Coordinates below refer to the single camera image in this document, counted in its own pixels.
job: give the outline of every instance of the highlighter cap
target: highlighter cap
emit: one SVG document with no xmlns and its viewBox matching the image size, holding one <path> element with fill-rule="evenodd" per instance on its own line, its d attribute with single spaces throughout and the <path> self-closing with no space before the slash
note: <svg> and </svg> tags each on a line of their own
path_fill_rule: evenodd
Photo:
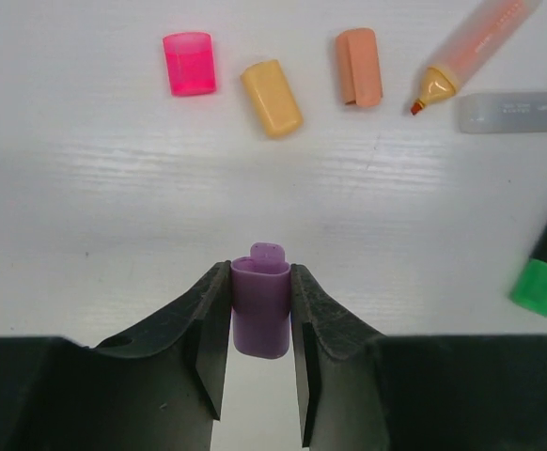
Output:
<svg viewBox="0 0 547 451">
<path fill-rule="evenodd" d="M 217 90 L 211 35 L 176 33 L 163 38 L 163 48 L 171 95 L 198 96 Z"/>
<path fill-rule="evenodd" d="M 547 317 L 547 263 L 531 259 L 510 298 L 517 305 Z"/>
<path fill-rule="evenodd" d="M 285 355 L 290 345 L 290 264 L 284 248 L 258 242 L 250 257 L 231 264 L 234 345 L 262 359 Z"/>
<path fill-rule="evenodd" d="M 340 34 L 336 38 L 336 59 L 345 104 L 365 108 L 380 104 L 383 81 L 374 31 L 356 28 Z"/>
<path fill-rule="evenodd" d="M 241 80 L 270 138 L 281 138 L 303 125 L 303 115 L 277 60 L 251 66 Z"/>
</svg>

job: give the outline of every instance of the white table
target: white table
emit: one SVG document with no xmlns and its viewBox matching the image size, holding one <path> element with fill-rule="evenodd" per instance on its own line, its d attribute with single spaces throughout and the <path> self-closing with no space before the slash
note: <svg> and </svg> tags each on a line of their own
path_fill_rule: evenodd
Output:
<svg viewBox="0 0 547 451">
<path fill-rule="evenodd" d="M 254 241 L 284 245 L 387 334 L 547 333 L 506 297 L 547 222 L 547 134 L 405 114 L 477 0 L 0 0 L 0 334 L 88 345 Z M 370 26 L 383 105 L 340 104 L 332 39 Z M 161 37 L 206 30 L 220 90 L 167 91 Z M 242 92 L 278 58 L 305 126 L 264 138 Z M 468 86 L 547 89 L 547 0 Z M 213 450 L 299 449 L 293 362 L 230 353 Z"/>
</svg>

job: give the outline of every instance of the highlighter tip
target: highlighter tip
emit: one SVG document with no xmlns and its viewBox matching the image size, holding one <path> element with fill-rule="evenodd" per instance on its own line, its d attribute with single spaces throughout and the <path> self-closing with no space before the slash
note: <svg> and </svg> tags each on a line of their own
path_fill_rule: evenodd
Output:
<svg viewBox="0 0 547 451">
<path fill-rule="evenodd" d="M 420 101 L 417 101 L 416 103 L 414 103 L 414 106 L 412 106 L 412 115 L 417 115 L 423 109 L 424 105 Z"/>
</svg>

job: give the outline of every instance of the yellow highlighter cap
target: yellow highlighter cap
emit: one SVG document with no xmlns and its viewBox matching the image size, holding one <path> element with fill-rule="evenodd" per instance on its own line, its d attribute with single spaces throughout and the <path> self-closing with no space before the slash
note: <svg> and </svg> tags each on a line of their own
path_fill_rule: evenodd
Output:
<svg viewBox="0 0 547 451">
<path fill-rule="evenodd" d="M 269 137 L 286 136 L 303 125 L 303 115 L 277 60 L 251 66 L 241 80 Z"/>
</svg>

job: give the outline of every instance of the orange highlighter cap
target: orange highlighter cap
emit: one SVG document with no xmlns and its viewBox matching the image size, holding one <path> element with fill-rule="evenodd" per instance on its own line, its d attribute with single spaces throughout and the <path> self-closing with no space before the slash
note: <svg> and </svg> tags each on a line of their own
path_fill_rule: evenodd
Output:
<svg viewBox="0 0 547 451">
<path fill-rule="evenodd" d="M 383 81 L 376 34 L 369 28 L 355 28 L 336 38 L 340 89 L 345 104 L 368 108 L 380 104 Z"/>
</svg>

